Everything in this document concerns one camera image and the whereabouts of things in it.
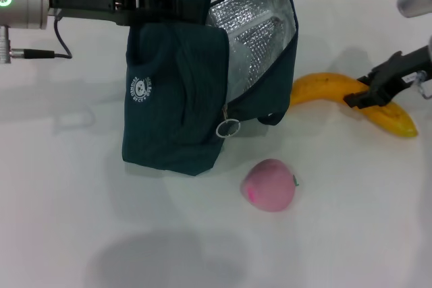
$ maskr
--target yellow banana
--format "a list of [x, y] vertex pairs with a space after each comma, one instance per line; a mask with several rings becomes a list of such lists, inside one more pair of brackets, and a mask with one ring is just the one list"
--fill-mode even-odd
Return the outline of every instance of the yellow banana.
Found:
[[[341, 74], [309, 74], [294, 82], [291, 93], [291, 106], [317, 99], [331, 100], [345, 104], [347, 94], [362, 92], [369, 87]], [[398, 136], [415, 137], [418, 135], [411, 117], [399, 105], [391, 102], [385, 107], [357, 109], [370, 121]]]

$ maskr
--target white table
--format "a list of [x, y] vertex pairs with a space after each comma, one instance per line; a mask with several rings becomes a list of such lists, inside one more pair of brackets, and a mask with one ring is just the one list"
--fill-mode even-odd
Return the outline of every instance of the white table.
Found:
[[[432, 18], [396, 0], [294, 0], [296, 77], [353, 77], [427, 44]], [[432, 104], [397, 101], [420, 136], [389, 135], [315, 102], [277, 127], [243, 125], [200, 177], [121, 158], [127, 28], [64, 19], [71, 61], [0, 67], [0, 287], [423, 288], [432, 282]], [[48, 31], [14, 47], [61, 51]], [[239, 185], [266, 158], [291, 165], [290, 208], [267, 214]]]

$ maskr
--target zipper pull ring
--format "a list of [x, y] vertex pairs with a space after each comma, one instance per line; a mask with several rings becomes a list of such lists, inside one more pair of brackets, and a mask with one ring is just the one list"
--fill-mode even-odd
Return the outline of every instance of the zipper pull ring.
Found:
[[222, 107], [224, 121], [216, 128], [216, 135], [220, 138], [231, 138], [236, 135], [241, 128], [241, 123], [237, 119], [228, 118], [228, 105]]

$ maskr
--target cable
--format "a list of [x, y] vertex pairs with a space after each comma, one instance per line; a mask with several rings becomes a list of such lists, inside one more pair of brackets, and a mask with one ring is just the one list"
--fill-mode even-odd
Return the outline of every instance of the cable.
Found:
[[56, 53], [56, 54], [54, 54], [54, 57], [60, 57], [62, 59], [71, 59], [72, 58], [72, 53], [69, 50], [68, 46], [64, 43], [64, 41], [61, 38], [60, 33], [59, 33], [59, 22], [61, 21], [62, 18], [63, 18], [63, 16], [55, 16], [55, 19], [54, 19], [54, 32], [55, 32], [55, 35], [57, 36], [57, 39], [59, 40], [60, 44], [65, 49], [67, 55], [66, 54], [58, 54], [58, 53]]

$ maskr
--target white logo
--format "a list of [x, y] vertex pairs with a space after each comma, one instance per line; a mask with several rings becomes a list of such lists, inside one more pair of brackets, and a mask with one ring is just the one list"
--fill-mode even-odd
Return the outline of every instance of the white logo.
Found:
[[151, 94], [151, 80], [145, 78], [143, 80], [135, 77], [130, 85], [130, 95], [137, 103], [142, 103]]

